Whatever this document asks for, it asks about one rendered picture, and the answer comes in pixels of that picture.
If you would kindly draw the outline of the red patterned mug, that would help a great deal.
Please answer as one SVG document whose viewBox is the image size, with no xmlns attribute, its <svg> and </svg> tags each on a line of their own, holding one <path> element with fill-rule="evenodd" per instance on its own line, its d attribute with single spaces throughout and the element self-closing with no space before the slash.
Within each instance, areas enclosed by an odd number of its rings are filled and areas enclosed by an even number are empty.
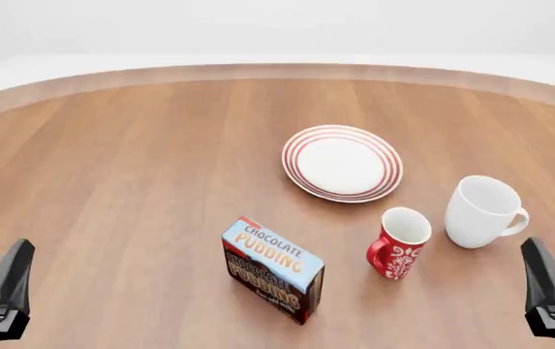
<svg viewBox="0 0 555 349">
<path fill-rule="evenodd" d="M 431 234 L 430 223 L 418 211 L 390 208 L 382 215 L 380 234 L 368 247 L 366 259 L 384 278 L 404 278 Z"/>
</svg>

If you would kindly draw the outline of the chocolate pudding box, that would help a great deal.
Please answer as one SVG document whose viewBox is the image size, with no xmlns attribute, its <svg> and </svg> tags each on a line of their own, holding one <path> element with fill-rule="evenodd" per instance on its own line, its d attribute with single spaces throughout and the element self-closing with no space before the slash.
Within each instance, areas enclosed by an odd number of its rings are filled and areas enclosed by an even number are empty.
<svg viewBox="0 0 555 349">
<path fill-rule="evenodd" d="M 222 234 L 228 273 L 253 293 L 304 325 L 320 304 L 325 263 L 248 217 Z"/>
</svg>

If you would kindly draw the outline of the white mug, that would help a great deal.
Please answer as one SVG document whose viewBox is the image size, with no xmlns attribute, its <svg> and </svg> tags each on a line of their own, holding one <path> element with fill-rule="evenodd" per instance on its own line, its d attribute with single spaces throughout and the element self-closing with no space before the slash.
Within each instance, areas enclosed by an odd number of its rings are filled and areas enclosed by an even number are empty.
<svg viewBox="0 0 555 349">
<path fill-rule="evenodd" d="M 445 215 L 447 236 L 465 249 L 481 248 L 496 238 L 522 232 L 530 214 L 517 192 L 499 179 L 484 175 L 463 177 Z"/>
</svg>

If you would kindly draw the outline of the white plate with red rings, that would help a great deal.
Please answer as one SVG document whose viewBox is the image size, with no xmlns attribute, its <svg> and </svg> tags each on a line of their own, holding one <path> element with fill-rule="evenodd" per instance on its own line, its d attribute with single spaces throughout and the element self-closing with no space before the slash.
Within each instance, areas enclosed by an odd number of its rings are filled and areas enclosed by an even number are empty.
<svg viewBox="0 0 555 349">
<path fill-rule="evenodd" d="M 287 176 L 304 191 L 337 203 L 367 203 L 387 196 L 404 174 L 402 160 L 384 139 L 344 125 L 301 130 L 284 145 Z"/>
</svg>

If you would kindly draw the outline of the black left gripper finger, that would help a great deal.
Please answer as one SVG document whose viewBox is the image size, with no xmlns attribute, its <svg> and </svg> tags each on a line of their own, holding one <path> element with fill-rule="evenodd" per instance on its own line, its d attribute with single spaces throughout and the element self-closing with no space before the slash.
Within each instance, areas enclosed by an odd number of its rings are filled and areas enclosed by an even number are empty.
<svg viewBox="0 0 555 349">
<path fill-rule="evenodd" d="M 18 239 L 0 261 L 0 307 L 30 313 L 29 275 L 35 246 Z"/>
</svg>

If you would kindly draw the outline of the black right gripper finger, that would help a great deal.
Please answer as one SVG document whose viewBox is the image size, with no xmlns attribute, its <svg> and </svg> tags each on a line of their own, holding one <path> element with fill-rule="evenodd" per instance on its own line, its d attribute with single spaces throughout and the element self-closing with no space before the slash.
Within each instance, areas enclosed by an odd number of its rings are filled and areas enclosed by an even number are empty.
<svg viewBox="0 0 555 349">
<path fill-rule="evenodd" d="M 555 307 L 555 258 L 538 238 L 527 238 L 520 249 L 527 281 L 525 310 Z"/>
</svg>

